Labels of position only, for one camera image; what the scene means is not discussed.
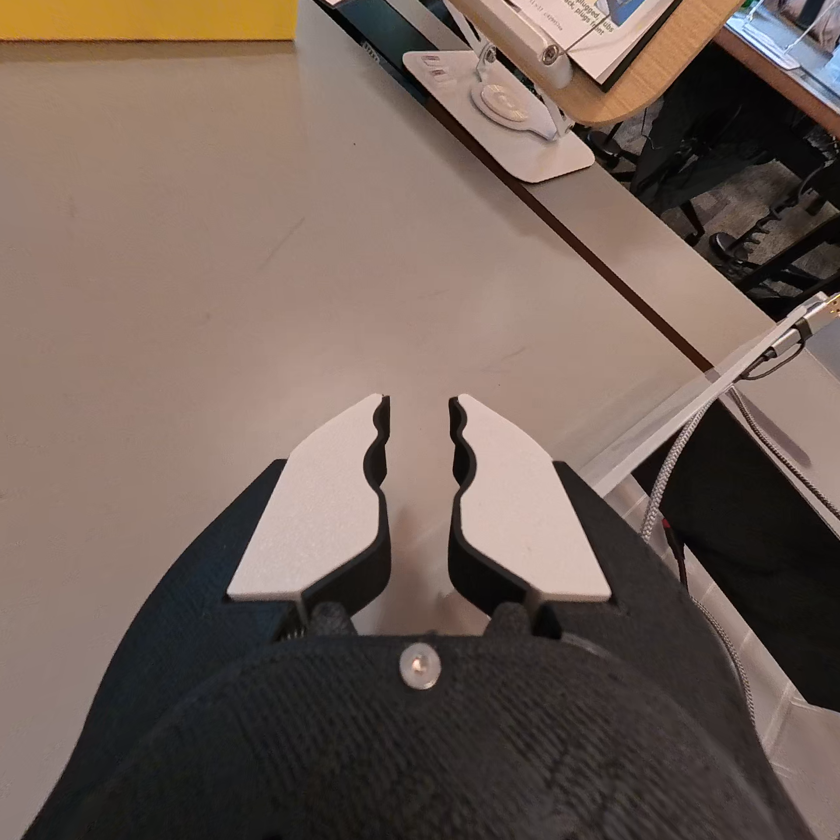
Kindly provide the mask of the clear plastic tray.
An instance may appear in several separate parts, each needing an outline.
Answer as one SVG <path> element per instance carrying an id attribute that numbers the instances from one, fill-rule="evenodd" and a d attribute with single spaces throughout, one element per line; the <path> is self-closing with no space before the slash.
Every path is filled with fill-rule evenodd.
<path id="1" fill-rule="evenodd" d="M 688 591 L 747 688 L 761 745 L 813 833 L 838 837 L 838 294 L 819 291 L 677 389 L 608 404 L 611 438 L 567 455 L 621 516 L 659 502 Z"/>

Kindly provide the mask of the wooden office desk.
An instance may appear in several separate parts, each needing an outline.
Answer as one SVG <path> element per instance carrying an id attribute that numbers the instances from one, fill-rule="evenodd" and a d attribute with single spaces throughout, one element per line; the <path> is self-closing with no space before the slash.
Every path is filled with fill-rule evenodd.
<path id="1" fill-rule="evenodd" d="M 834 138 L 839 136 L 838 2 L 822 2 L 814 22 L 794 13 L 807 2 L 751 2 L 714 41 Z"/>

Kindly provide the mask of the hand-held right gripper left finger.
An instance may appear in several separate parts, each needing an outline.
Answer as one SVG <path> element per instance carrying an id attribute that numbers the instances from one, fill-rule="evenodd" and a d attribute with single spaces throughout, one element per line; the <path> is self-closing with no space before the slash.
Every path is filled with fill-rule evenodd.
<path id="1" fill-rule="evenodd" d="M 373 393 L 291 451 L 227 586 L 230 601 L 284 602 L 301 618 L 337 603 L 355 616 L 383 593 L 390 431 L 390 397 Z"/>

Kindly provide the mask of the black office chair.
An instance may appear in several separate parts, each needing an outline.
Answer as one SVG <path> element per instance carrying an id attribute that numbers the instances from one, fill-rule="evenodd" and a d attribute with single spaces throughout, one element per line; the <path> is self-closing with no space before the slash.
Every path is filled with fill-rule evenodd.
<path id="1" fill-rule="evenodd" d="M 838 138 L 812 119 L 782 118 L 768 140 L 753 137 L 740 107 L 688 117 L 687 127 L 662 111 L 627 121 L 638 130 L 637 150 L 605 130 L 577 129 L 599 162 L 655 215 L 693 227 L 686 242 L 709 247 L 714 267 L 773 319 L 818 291 L 838 292 L 838 213 L 760 263 L 765 235 L 778 242 L 784 213 L 814 198 L 810 216 L 839 208 Z"/>

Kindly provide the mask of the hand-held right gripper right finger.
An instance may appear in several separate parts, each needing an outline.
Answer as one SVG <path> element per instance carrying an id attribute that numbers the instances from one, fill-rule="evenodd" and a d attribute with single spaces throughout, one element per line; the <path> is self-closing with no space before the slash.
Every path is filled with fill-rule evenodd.
<path id="1" fill-rule="evenodd" d="M 550 603 L 608 603 L 611 586 L 549 453 L 471 395 L 451 397 L 448 412 L 457 593 L 486 616 L 505 603 L 530 617 Z"/>

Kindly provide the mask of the yellow plastic bin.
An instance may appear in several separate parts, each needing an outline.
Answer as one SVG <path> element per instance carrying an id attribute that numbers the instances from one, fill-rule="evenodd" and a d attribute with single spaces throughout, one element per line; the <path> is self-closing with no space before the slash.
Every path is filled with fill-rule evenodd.
<path id="1" fill-rule="evenodd" d="M 2 1 L 2 41 L 288 41 L 298 1 Z"/>

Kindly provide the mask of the printed instruction sheet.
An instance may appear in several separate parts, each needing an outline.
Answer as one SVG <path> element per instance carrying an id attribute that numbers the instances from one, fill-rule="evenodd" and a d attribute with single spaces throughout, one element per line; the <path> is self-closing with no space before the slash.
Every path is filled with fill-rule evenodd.
<path id="1" fill-rule="evenodd" d="M 680 1 L 521 1 L 521 14 L 609 91 Z"/>

